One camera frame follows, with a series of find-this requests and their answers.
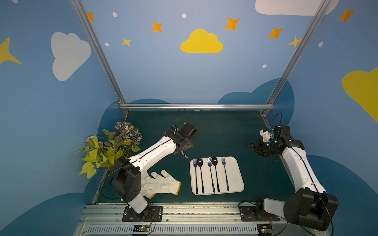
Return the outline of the purple metal spoon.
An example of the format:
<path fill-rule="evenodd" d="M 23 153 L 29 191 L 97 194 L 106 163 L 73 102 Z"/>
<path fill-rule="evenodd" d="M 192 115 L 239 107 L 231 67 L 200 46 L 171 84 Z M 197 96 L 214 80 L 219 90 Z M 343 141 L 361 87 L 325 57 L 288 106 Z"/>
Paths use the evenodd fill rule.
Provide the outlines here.
<path fill-rule="evenodd" d="M 204 193 L 205 193 L 205 189 L 204 189 L 203 174 L 202 174 L 203 160 L 202 160 L 201 158 L 199 158 L 199 159 L 197 160 L 197 165 L 198 165 L 198 167 L 200 168 L 200 174 L 201 174 L 201 187 L 202 187 L 202 193 L 204 194 Z"/>
<path fill-rule="evenodd" d="M 215 171 L 216 171 L 217 191 L 220 192 L 220 186 L 219 186 L 219 180 L 218 180 L 218 172 L 217 172 L 218 159 L 216 157 L 212 157 L 211 162 L 212 162 L 212 165 L 215 167 Z"/>

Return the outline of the blue metal fork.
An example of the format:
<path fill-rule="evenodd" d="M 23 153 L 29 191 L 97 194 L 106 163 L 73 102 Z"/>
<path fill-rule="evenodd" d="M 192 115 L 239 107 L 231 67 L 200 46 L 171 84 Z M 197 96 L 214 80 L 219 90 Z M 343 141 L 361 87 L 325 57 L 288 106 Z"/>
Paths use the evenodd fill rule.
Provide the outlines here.
<path fill-rule="evenodd" d="M 225 180 L 226 180 L 226 189 L 227 189 L 227 191 L 229 191 L 229 183 L 228 183 L 228 177 L 227 177 L 227 171 L 226 171 L 226 160 L 225 160 L 224 156 L 221 157 L 221 163 L 222 163 L 223 168 L 224 168 L 224 174 L 225 174 Z"/>

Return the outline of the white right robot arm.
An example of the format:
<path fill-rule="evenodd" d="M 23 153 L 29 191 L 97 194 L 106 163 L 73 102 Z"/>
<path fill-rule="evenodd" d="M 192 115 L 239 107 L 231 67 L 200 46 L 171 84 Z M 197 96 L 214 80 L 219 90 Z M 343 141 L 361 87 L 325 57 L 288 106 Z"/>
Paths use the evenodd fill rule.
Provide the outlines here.
<path fill-rule="evenodd" d="M 286 201 L 259 198 L 255 216 L 259 220 L 276 216 L 288 223 L 317 231 L 333 225 L 332 218 L 339 202 L 327 193 L 316 177 L 300 140 L 290 134 L 290 127 L 278 125 L 273 132 L 260 130 L 260 138 L 249 144 L 254 152 L 269 157 L 278 155 L 294 186 L 295 193 Z"/>

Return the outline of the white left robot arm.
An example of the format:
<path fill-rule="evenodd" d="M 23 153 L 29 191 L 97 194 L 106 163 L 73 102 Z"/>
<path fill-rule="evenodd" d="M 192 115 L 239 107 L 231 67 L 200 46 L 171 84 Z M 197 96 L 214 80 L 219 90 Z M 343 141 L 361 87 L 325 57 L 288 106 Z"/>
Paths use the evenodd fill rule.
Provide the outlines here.
<path fill-rule="evenodd" d="M 110 186 L 136 213 L 142 213 L 148 206 L 146 200 L 155 194 L 178 195 L 181 182 L 167 171 L 163 170 L 161 174 L 148 174 L 147 171 L 172 153 L 187 158 L 185 150 L 193 147 L 195 133 L 196 128 L 185 123 L 182 129 L 167 131 L 157 143 L 140 154 L 128 159 L 119 158 L 109 176 Z"/>

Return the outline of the white plastic tray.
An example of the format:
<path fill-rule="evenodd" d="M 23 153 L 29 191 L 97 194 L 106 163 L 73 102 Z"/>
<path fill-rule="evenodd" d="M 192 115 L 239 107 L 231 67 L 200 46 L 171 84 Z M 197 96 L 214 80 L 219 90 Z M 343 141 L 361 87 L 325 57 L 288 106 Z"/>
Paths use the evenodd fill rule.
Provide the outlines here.
<path fill-rule="evenodd" d="M 197 166 L 196 172 L 197 172 L 197 184 L 198 184 L 198 194 L 195 192 L 195 168 L 194 168 L 194 160 L 191 160 L 190 162 L 190 175 L 191 175 L 191 188 L 193 194 L 197 196 L 206 196 L 206 195 L 217 195 L 217 194 L 228 194 L 228 193 L 238 193 L 242 192 L 245 188 L 244 182 L 242 179 L 242 175 L 239 169 L 238 162 L 236 158 L 232 156 L 226 156 L 226 171 L 227 171 L 227 177 L 228 177 L 228 183 L 229 183 L 229 191 L 226 189 L 226 180 L 225 180 L 225 174 L 224 174 L 224 168 L 221 163 L 221 157 L 217 157 L 218 164 L 217 164 L 217 172 L 218 172 L 218 180 L 219 180 L 219 186 L 220 186 L 220 192 L 217 191 L 217 182 L 216 182 L 216 171 L 215 167 L 212 165 L 212 175 L 213 175 L 213 181 L 215 185 L 215 193 L 212 191 L 212 184 L 211 184 L 211 176 L 209 167 L 207 164 L 207 158 L 203 159 L 203 166 L 202 166 L 202 174 L 203 174 L 203 183 L 204 183 L 204 189 L 205 193 L 202 193 L 202 187 L 201 187 L 201 174 L 200 174 L 200 168 Z"/>

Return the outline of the white work glove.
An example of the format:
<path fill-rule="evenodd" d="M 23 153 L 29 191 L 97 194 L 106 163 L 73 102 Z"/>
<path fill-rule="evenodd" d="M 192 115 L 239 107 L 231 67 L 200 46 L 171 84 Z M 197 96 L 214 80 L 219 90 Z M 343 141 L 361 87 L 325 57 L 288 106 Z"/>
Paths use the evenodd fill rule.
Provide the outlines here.
<path fill-rule="evenodd" d="M 181 182 L 174 179 L 166 170 L 162 170 L 160 174 L 151 172 L 142 180 L 141 194 L 148 199 L 153 198 L 156 194 L 171 193 L 178 195 Z"/>

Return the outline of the green potted plant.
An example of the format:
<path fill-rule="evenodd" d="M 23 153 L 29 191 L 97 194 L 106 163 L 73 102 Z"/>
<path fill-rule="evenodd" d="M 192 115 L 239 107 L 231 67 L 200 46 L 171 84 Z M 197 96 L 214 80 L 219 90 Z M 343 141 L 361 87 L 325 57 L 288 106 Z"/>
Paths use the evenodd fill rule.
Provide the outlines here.
<path fill-rule="evenodd" d="M 86 138 L 86 146 L 78 151 L 85 153 L 80 174 L 85 174 L 87 179 L 91 179 L 101 167 L 111 169 L 121 157 L 129 158 L 140 151 L 143 136 L 131 123 L 117 122 L 114 131 L 103 129 L 102 132 L 105 138 L 90 136 Z"/>

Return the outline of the horizontal aluminium frame rail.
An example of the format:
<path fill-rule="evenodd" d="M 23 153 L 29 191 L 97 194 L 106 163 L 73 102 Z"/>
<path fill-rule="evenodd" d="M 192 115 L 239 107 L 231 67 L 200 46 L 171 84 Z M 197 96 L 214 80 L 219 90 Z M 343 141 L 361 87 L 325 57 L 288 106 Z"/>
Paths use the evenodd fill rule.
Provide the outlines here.
<path fill-rule="evenodd" d="M 192 110 L 272 110 L 272 104 L 130 104 L 121 103 L 121 109 L 192 109 Z"/>

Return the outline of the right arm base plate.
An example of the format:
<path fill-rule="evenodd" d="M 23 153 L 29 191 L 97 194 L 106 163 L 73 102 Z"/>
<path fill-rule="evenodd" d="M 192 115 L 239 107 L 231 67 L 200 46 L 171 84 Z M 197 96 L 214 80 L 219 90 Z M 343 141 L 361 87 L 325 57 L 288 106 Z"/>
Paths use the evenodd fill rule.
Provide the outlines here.
<path fill-rule="evenodd" d="M 271 215 L 268 213 L 262 213 L 256 210 L 255 206 L 239 206 L 240 217 L 243 222 L 254 222 L 254 221 L 273 221 L 279 222 L 281 219 L 275 215 Z"/>

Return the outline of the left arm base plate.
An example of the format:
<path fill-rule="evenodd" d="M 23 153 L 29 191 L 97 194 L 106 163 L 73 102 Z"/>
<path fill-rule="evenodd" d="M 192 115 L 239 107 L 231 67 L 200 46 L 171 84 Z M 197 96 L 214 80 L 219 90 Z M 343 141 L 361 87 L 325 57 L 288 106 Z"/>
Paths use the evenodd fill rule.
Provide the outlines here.
<path fill-rule="evenodd" d="M 147 222 L 152 219 L 155 222 L 161 222 L 163 215 L 163 206 L 147 206 L 142 213 L 137 213 L 131 207 L 126 207 L 123 213 L 123 222 Z"/>

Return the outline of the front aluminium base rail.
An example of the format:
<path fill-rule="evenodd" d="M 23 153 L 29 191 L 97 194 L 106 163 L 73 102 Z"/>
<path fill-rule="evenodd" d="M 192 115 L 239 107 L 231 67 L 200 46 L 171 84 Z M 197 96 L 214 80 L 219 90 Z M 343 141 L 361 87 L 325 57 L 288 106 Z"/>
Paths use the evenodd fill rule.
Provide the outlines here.
<path fill-rule="evenodd" d="M 76 236 L 327 236 L 327 231 L 287 223 L 243 222 L 239 206 L 250 203 L 157 203 L 163 206 L 161 222 L 123 222 L 126 204 L 86 205 L 74 232 Z"/>

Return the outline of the right aluminium frame post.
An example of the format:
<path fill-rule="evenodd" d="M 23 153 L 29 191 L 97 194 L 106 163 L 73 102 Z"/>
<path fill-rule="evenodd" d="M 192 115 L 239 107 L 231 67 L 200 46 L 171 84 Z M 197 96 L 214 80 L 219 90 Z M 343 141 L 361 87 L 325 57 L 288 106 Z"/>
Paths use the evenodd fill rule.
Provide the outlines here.
<path fill-rule="evenodd" d="M 320 6 L 315 12 L 315 15 L 311 19 L 308 27 L 306 28 L 302 40 L 299 42 L 299 45 L 295 49 L 288 65 L 286 66 L 282 76 L 278 80 L 277 84 L 275 85 L 271 95 L 269 96 L 266 105 L 272 110 L 274 108 L 274 102 L 276 101 L 278 95 L 280 94 L 281 90 L 283 89 L 285 83 L 288 81 L 290 75 L 294 71 L 297 63 L 299 62 L 301 56 L 303 55 L 304 51 L 306 50 L 307 46 L 309 45 L 312 37 L 316 33 L 317 29 L 321 25 L 324 17 L 326 16 L 326 11 L 331 4 L 331 0 L 325 0 L 320 2 Z"/>

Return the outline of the aluminium frame post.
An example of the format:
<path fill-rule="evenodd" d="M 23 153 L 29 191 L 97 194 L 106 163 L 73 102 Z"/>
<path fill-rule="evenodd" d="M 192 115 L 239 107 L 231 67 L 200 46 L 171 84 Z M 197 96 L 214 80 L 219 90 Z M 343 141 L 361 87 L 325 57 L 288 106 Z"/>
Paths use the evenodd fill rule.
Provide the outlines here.
<path fill-rule="evenodd" d="M 306 28 L 302 40 L 299 42 L 299 45 L 295 49 L 288 65 L 286 66 L 282 76 L 278 80 L 277 84 L 275 85 L 271 95 L 269 96 L 266 105 L 272 110 L 274 108 L 274 102 L 276 101 L 278 95 L 280 94 L 281 90 L 283 89 L 285 83 L 288 81 L 290 75 L 294 71 L 297 63 L 299 62 L 301 56 L 303 55 L 304 51 L 306 50 L 307 46 L 309 45 L 312 37 L 316 33 L 317 29 L 321 25 L 324 17 L 326 16 L 326 11 L 331 4 L 331 0 L 325 0 L 320 2 L 320 6 L 315 12 L 315 15 L 311 19 L 308 27 Z"/>
<path fill-rule="evenodd" d="M 119 87 L 119 84 L 118 84 L 118 81 L 110 67 L 110 64 L 105 56 L 105 53 L 101 47 L 101 44 L 95 34 L 95 31 L 94 31 L 94 28 L 91 24 L 91 21 L 89 20 L 89 17 L 87 15 L 87 12 L 85 10 L 85 7 L 82 3 L 82 1 L 80 0 L 71 0 L 70 1 L 71 4 L 73 5 L 74 7 L 74 10 L 89 38 L 89 41 L 99 59 L 99 62 L 105 72 L 105 75 L 107 76 L 108 78 L 108 81 L 110 82 L 111 86 L 112 86 L 112 89 L 119 101 L 119 107 L 121 110 L 123 110 L 123 112 L 125 113 L 125 118 L 128 116 L 129 114 L 129 109 L 128 108 L 122 108 L 121 105 L 123 104 L 126 104 L 126 101 L 124 99 L 124 96 L 121 92 L 121 89 Z"/>

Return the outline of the left aluminium frame post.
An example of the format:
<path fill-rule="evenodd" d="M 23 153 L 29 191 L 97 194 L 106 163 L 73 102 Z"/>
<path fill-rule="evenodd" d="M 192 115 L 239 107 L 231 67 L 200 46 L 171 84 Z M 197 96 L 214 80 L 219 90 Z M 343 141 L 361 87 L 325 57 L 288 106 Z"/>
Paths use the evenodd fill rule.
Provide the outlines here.
<path fill-rule="evenodd" d="M 119 84 L 118 84 L 118 81 L 110 67 L 110 64 L 105 56 L 105 53 L 101 47 L 101 44 L 95 34 L 95 31 L 94 31 L 94 28 L 91 24 L 91 21 L 89 20 L 89 17 L 87 15 L 87 12 L 85 10 L 85 7 L 82 3 L 82 1 L 80 0 L 71 0 L 70 1 L 71 4 L 73 5 L 74 7 L 74 10 L 89 38 L 89 41 L 99 59 L 99 62 L 105 72 L 105 75 L 107 76 L 108 78 L 108 81 L 110 82 L 111 86 L 112 86 L 112 89 L 119 101 L 119 107 L 121 110 L 123 110 L 123 112 L 125 113 L 125 118 L 128 116 L 129 114 L 129 109 L 128 108 L 122 108 L 121 105 L 123 104 L 126 104 L 126 101 L 124 99 L 124 96 L 121 92 L 121 89 L 119 87 Z"/>

